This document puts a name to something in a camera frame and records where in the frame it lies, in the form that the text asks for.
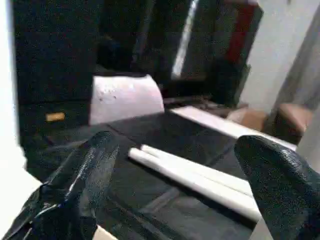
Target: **red object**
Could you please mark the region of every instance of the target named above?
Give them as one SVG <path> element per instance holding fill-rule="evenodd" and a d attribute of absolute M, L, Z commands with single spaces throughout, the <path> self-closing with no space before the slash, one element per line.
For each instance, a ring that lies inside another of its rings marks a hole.
<path fill-rule="evenodd" d="M 237 23 L 231 36 L 229 49 L 226 52 L 226 59 L 237 63 L 246 41 L 246 35 L 255 14 L 256 5 L 240 5 L 238 9 Z"/>

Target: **brown chair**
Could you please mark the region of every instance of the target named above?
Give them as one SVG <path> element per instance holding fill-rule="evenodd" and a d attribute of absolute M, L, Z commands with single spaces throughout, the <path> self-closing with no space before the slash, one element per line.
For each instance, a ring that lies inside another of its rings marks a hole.
<path fill-rule="evenodd" d="M 301 105 L 283 103 L 276 114 L 273 135 L 287 142 L 298 144 L 313 115 L 311 110 Z"/>

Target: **white cardboard tube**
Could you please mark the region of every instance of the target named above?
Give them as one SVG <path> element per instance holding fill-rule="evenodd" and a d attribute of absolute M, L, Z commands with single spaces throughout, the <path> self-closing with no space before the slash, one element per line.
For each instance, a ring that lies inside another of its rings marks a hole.
<path fill-rule="evenodd" d="M 180 184 L 216 201 L 219 204 L 255 222 L 261 219 L 256 201 L 241 192 L 209 180 L 194 172 L 168 164 L 161 159 L 137 148 L 131 148 L 129 157 L 133 160 L 177 181 Z"/>
<path fill-rule="evenodd" d="M 203 166 L 199 163 L 195 163 L 193 161 L 167 153 L 165 151 L 161 151 L 148 145 L 142 145 L 141 150 L 157 157 L 158 159 L 161 159 L 166 163 L 177 165 L 180 168 L 188 168 L 189 171 L 199 174 L 218 184 L 224 185 L 230 189 L 233 189 L 250 197 L 254 196 L 250 184 L 238 177 L 226 174 L 207 166 Z"/>

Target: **orange label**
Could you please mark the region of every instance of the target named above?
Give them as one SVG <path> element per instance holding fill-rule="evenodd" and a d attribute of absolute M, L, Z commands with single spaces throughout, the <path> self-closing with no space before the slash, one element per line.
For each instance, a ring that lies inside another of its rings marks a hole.
<path fill-rule="evenodd" d="M 66 115 L 63 112 L 48 113 L 45 115 L 47 122 L 63 121 Z"/>

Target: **black tabletop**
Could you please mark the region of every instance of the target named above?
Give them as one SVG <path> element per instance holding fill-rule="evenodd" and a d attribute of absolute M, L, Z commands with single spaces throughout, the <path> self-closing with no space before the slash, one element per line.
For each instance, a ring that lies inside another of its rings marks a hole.
<path fill-rule="evenodd" d="M 107 191 L 108 199 L 117 199 L 128 208 L 163 223 L 181 233 L 183 239 L 249 238 L 253 225 L 243 217 L 127 157 L 130 148 L 147 144 L 245 178 L 233 155 L 235 139 L 171 112 L 24 138 L 27 170 L 44 181 L 74 148 L 97 132 L 106 130 L 114 133 L 120 144 L 119 156 Z M 129 231 L 128 226 L 123 226 L 119 219 L 109 214 L 110 201 L 101 202 L 99 208 L 97 218 L 101 226 L 119 239 L 131 238 L 133 231 Z M 189 238 L 190 234 L 199 236 Z"/>

